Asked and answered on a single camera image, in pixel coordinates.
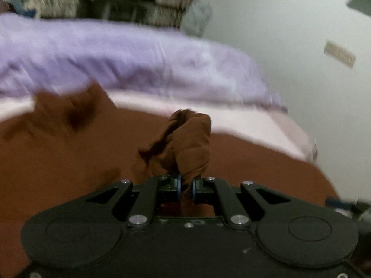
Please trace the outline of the blue white clothes pile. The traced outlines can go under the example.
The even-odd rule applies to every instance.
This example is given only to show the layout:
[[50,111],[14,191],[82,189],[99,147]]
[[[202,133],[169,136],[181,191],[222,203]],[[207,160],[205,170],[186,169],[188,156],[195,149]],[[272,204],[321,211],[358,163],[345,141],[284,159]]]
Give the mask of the blue white clothes pile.
[[27,18],[41,18],[42,0],[12,0],[12,4],[17,14]]

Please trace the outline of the wall switch plate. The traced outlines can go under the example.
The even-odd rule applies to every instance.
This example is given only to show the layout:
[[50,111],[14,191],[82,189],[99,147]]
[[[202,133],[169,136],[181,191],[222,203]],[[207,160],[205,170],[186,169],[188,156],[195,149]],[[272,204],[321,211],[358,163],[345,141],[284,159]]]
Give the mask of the wall switch plate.
[[334,58],[348,68],[353,68],[356,62],[356,55],[354,53],[342,46],[339,46],[333,41],[326,42],[324,46],[324,54]]

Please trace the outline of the white plastic bag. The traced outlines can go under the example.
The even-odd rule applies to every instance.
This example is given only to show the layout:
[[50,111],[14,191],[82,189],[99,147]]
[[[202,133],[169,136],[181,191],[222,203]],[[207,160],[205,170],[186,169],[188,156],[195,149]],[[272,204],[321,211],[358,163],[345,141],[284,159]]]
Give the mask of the white plastic bag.
[[188,36],[202,37],[212,14],[213,9],[209,3],[197,0],[189,6],[183,16],[180,30]]

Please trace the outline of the purple duvet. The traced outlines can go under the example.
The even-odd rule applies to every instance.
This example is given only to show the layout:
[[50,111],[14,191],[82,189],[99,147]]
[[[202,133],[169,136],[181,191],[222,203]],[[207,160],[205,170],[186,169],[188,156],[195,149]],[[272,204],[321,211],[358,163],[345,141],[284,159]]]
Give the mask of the purple duvet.
[[171,28],[1,14],[1,95],[63,94],[99,83],[217,104],[281,109],[246,53]]

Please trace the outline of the dark wall object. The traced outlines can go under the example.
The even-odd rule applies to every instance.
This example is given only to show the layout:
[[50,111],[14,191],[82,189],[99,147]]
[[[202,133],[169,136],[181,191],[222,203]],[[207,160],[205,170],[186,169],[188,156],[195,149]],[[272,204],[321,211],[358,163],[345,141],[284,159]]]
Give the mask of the dark wall object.
[[347,7],[366,16],[371,16],[371,0],[349,0]]

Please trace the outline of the brown garment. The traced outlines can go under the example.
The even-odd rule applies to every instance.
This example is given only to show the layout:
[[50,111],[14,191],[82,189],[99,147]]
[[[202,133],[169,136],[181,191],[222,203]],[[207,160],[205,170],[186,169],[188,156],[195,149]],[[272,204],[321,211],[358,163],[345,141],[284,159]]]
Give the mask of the brown garment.
[[211,116],[179,110],[170,117],[121,109],[99,85],[70,95],[40,92],[31,112],[1,123],[1,276],[27,265],[19,233],[30,217],[123,179],[142,184],[182,177],[182,193],[164,216],[206,217],[191,202],[191,182],[213,176],[258,184],[322,206],[336,191],[311,163],[239,137],[214,133]]

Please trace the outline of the pink bed sheet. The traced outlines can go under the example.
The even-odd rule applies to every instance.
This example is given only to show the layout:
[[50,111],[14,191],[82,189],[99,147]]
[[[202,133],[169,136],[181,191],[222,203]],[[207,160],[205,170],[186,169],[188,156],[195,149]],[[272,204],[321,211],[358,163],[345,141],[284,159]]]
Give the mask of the pink bed sheet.
[[316,147],[284,112],[97,86],[73,94],[1,99],[1,161],[111,165],[128,169],[169,131],[204,161],[254,150],[312,163]]

